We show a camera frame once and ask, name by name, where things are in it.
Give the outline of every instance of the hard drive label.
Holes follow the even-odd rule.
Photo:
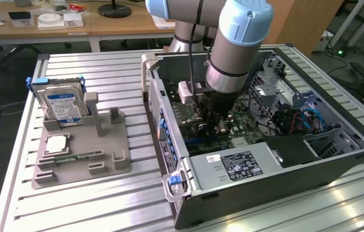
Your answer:
[[[77,122],[81,119],[78,106],[74,105],[75,97],[71,93],[49,95],[47,101],[59,122]]]
[[[231,181],[262,174],[261,168],[249,151],[221,157]]]

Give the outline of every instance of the floor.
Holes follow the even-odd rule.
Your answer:
[[[329,30],[335,32],[339,25],[346,18],[346,14],[335,17],[329,25]],[[353,21],[347,31],[342,38],[347,38],[351,30],[361,22],[358,20]],[[169,39],[159,39],[159,45],[169,45]],[[334,50],[343,45],[343,41],[339,40],[334,47]],[[37,48],[46,54],[61,54],[61,53],[79,53],[90,52],[89,44],[85,42],[71,43],[73,47],[66,49],[62,43],[51,44],[38,44]],[[127,41],[127,48],[122,48],[119,41],[102,42],[102,51],[115,51],[115,50],[138,50],[147,49],[153,47],[153,43],[147,44],[146,40],[131,40]],[[3,46],[3,51],[0,52],[0,57],[7,52],[13,46]],[[21,102],[26,98],[27,90],[25,87],[25,78],[33,75],[34,65],[35,65],[35,54],[25,50],[22,51],[7,63],[7,72],[0,72],[0,105],[7,104],[10,102]],[[310,56],[311,61],[318,65],[318,67],[327,72],[329,70],[342,66],[342,62],[326,57],[322,53],[313,53]],[[355,44],[355,54],[347,54],[342,60],[345,62],[358,62],[364,65],[364,36]],[[349,67],[335,70],[331,72],[334,76],[345,80],[353,80],[354,77],[349,73]],[[14,107],[7,107],[2,110],[3,113],[10,113],[22,110],[22,104]],[[18,129],[21,114],[1,116],[0,118],[0,187],[2,185],[6,165],[10,157],[13,142],[15,139],[15,133]]]

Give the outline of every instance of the black lamp base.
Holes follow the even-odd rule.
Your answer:
[[[131,10],[125,5],[115,4],[115,9],[113,9],[113,5],[106,4],[98,7],[98,13],[109,18],[123,18],[131,14]]]

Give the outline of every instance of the aluminum slotted surface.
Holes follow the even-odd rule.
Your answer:
[[[322,71],[283,45],[279,47],[330,96],[364,124],[364,106]],[[1,193],[0,231],[174,231],[170,206],[163,198],[158,164],[141,100],[139,57],[150,51],[50,55],[38,62],[35,77],[69,77],[82,74],[87,91],[97,91],[98,110],[118,106],[125,112],[131,171],[59,185],[31,189],[43,113],[37,101],[25,126],[23,146],[17,168],[7,173],[9,193]],[[286,70],[298,90],[306,85]],[[270,202],[183,231],[351,231],[364,229],[364,164],[347,171],[330,185]]]

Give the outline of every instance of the gray 3d-printed holder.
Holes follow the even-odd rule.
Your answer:
[[[82,125],[61,128],[55,120],[43,121],[39,139],[33,189],[50,187],[130,171],[130,154],[123,114],[118,108],[98,114],[97,93],[83,94],[91,115]],[[65,148],[46,152],[46,141],[65,136]]]

